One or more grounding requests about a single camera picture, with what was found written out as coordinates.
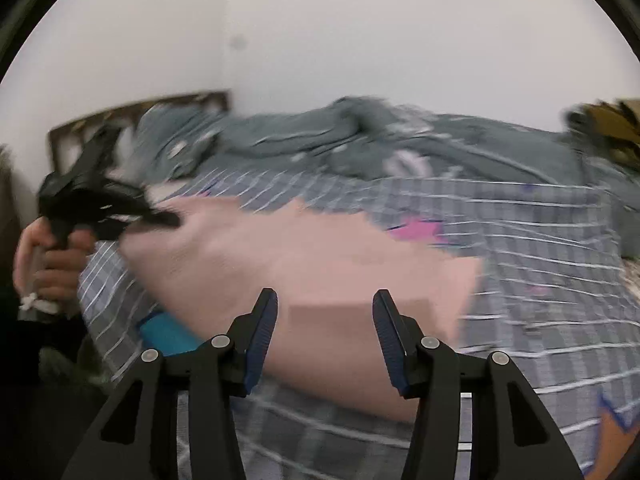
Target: pink fabric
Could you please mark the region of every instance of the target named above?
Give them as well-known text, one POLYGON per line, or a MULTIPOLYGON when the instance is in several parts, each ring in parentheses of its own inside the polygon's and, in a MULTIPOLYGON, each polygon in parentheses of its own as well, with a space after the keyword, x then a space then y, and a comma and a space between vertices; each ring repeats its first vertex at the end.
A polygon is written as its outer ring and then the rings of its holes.
POLYGON ((455 344, 479 272, 476 258, 398 241, 364 213, 324 214, 299 200, 270 214, 240 211, 229 198, 179 198, 164 206, 184 224, 125 234, 120 251, 132 271, 202 338, 226 332, 263 287, 276 290, 278 323, 265 366, 294 387, 405 418, 402 410, 380 409, 398 394, 371 317, 379 288, 388 288, 425 334, 455 344), (358 392, 365 383, 372 395, 358 392))

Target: gray checkered fabric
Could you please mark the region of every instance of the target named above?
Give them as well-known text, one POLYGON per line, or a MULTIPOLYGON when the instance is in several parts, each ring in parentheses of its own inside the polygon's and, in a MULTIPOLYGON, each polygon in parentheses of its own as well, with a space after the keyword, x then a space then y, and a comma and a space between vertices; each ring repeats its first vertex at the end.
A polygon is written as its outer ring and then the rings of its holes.
MULTIPOLYGON (((640 411, 640 311, 622 284, 607 194, 600 190, 218 168, 178 192, 198 193, 239 196, 251 210, 273 210, 301 196, 324 211, 364 210, 382 228, 407 216, 441 220, 444 247, 479 256, 484 267, 462 319, 459 352, 508 352, 583 470, 594 460, 601 397, 627 423, 640 411)), ((100 245, 79 289, 90 334, 115 380, 143 350, 135 324, 161 308, 116 249, 112 242, 100 245)), ((191 477, 187 404, 184 395, 177 443, 182 478, 191 477)), ((402 471, 407 424, 345 410, 268 377, 233 407, 250 479, 383 480, 402 471)), ((462 395, 461 409, 456 480, 468 478, 470 465, 469 395, 462 395)))

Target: wooden headboard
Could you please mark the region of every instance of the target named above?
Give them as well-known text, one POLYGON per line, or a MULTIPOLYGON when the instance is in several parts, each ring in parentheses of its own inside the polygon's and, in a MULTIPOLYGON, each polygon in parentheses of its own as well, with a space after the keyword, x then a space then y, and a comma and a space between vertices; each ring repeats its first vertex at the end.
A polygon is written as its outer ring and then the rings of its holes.
POLYGON ((92 132, 106 121, 124 123, 136 129, 142 115, 157 104, 198 104, 203 108, 217 107, 223 112, 228 112, 230 110, 230 95, 229 91, 224 90, 157 97, 101 110, 57 126, 49 131, 49 160, 52 169, 54 171, 63 170, 63 145, 75 144, 81 148, 92 132))

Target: human hand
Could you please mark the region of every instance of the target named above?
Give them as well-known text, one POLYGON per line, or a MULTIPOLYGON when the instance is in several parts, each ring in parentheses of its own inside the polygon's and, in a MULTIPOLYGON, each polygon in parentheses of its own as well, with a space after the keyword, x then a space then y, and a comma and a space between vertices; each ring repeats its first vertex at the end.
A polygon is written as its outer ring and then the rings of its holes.
POLYGON ((33 283, 33 291, 44 300, 76 299, 80 273, 94 252, 95 237, 88 229, 78 229, 69 235, 66 250, 50 250, 55 244, 46 218, 38 218, 22 232, 14 257, 14 286, 22 297, 33 283), (43 268, 34 271, 36 252, 43 250, 43 268))

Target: silver rivet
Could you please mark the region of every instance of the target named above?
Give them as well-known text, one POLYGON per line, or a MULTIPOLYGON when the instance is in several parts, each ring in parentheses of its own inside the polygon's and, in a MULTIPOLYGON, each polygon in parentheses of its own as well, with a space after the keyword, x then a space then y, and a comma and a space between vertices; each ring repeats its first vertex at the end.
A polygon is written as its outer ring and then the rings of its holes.
POLYGON ((231 339, 229 339, 226 335, 217 335, 215 338, 211 340, 211 346, 214 348, 224 348, 229 343, 231 343, 231 339))
POLYGON ((145 363, 151 363, 158 359, 159 353, 155 348, 150 348, 149 350, 145 350, 142 352, 142 360, 145 363))
POLYGON ((433 350, 440 346, 440 340, 437 337, 427 336, 421 339, 420 344, 429 350, 433 350))
POLYGON ((491 356, 491 359, 493 359, 497 365, 505 365, 509 362, 509 356, 504 352, 496 352, 491 356))

